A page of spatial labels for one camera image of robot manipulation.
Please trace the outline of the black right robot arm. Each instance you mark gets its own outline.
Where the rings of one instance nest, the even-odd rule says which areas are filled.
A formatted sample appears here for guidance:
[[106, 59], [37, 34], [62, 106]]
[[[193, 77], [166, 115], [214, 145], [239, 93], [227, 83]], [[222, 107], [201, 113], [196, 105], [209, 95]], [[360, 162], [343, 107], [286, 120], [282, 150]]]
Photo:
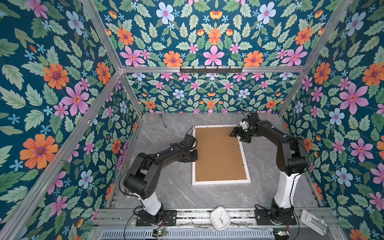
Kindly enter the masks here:
[[295, 138], [261, 120], [258, 113], [246, 115], [234, 127], [230, 137], [239, 138], [243, 143], [250, 143], [253, 137], [265, 137], [277, 147], [276, 164], [280, 170], [279, 185], [269, 210], [269, 219], [273, 224], [295, 220], [294, 195], [300, 176], [310, 165], [309, 154], [304, 146], [304, 139]]

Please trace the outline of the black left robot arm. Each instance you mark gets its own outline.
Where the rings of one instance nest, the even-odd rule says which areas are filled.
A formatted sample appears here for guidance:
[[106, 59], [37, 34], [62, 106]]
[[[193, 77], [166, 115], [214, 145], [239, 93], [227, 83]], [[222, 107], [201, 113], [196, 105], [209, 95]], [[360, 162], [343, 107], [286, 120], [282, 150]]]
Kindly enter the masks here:
[[198, 140], [186, 134], [181, 142], [172, 143], [163, 151], [137, 155], [123, 177], [123, 186], [142, 204], [141, 220], [154, 226], [163, 223], [164, 205], [156, 194], [161, 171], [174, 162], [196, 162], [198, 160], [197, 145]]

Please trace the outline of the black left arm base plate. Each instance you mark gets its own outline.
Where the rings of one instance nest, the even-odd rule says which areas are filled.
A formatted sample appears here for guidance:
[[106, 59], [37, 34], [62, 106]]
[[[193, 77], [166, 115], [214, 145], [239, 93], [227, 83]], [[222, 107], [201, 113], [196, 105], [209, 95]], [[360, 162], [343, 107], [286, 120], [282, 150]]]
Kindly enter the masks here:
[[144, 210], [139, 211], [136, 226], [137, 227], [174, 227], [177, 221], [176, 210], [160, 210], [156, 215], [152, 216]]

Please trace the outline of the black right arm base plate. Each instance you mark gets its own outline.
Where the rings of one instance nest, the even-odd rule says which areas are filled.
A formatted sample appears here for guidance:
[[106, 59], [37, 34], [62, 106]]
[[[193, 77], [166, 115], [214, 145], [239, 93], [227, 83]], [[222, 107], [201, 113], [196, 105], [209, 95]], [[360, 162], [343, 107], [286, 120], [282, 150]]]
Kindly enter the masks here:
[[264, 209], [255, 209], [255, 219], [258, 226], [269, 226], [269, 225], [275, 225], [275, 226], [296, 226], [297, 218], [294, 215], [285, 216], [282, 218], [278, 218], [277, 220], [273, 221], [270, 218], [270, 211], [264, 210]]

